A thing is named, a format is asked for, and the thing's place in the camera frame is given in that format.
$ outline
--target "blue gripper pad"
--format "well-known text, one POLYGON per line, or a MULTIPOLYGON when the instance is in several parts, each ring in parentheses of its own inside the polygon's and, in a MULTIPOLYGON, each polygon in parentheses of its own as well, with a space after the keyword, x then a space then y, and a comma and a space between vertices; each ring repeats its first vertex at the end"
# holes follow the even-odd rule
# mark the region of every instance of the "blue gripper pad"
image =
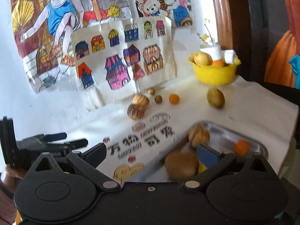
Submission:
POLYGON ((221 153, 206 145, 198 145, 197 158, 207 168, 212 167, 221 159, 221 153))

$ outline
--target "cartoon girl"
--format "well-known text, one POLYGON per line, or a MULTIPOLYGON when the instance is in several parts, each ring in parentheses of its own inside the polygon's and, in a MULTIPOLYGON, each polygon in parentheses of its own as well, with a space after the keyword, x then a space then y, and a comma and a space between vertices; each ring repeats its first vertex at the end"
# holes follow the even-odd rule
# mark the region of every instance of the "cartoon girl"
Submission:
POLYGON ((171 11, 176 26, 192 25, 193 21, 187 9, 180 4, 179 0, 159 0, 159 2, 163 10, 171 11))
POLYGON ((50 0, 38 16, 35 24, 21 36, 21 42, 34 35, 47 19, 48 31, 54 36, 50 56, 63 52, 62 64, 74 66, 74 57, 68 54, 71 34, 76 28, 83 28, 84 9, 80 0, 50 0), (63 35, 62 47, 59 39, 63 35))

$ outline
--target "yellow basket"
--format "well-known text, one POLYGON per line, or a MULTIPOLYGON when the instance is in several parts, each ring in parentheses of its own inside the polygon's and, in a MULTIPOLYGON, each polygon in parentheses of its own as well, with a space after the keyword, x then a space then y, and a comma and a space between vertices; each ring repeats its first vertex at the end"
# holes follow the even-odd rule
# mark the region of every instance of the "yellow basket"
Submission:
POLYGON ((234 57, 233 64, 229 64, 226 67, 198 66, 193 58, 189 57, 188 60, 193 65, 196 78, 201 83, 211 86, 222 86, 233 82, 236 77, 236 68, 241 64, 237 56, 234 57))

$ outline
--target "orange fruit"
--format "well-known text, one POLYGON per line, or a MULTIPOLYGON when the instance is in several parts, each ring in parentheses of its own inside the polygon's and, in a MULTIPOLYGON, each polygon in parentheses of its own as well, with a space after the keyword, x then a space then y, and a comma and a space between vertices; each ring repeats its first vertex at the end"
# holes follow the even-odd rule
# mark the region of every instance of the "orange fruit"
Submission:
POLYGON ((170 101, 171 104, 178 104, 180 102, 179 95, 170 94, 169 101, 170 101))
POLYGON ((212 66, 220 66, 220 67, 224 67, 225 63, 223 59, 220 60, 216 60, 216 61, 212 61, 211 63, 212 66))
POLYGON ((236 156, 244 157, 249 151, 248 143, 244 140, 239 140, 234 144, 233 151, 236 154, 236 156))

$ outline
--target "pink building drawing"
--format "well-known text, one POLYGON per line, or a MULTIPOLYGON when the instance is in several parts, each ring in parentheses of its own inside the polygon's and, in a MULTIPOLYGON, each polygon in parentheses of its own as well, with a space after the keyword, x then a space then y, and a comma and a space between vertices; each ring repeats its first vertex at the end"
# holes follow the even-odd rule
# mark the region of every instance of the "pink building drawing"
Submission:
POLYGON ((129 83, 128 69, 118 54, 106 59, 105 69, 107 71, 106 80, 112 90, 117 90, 129 83))

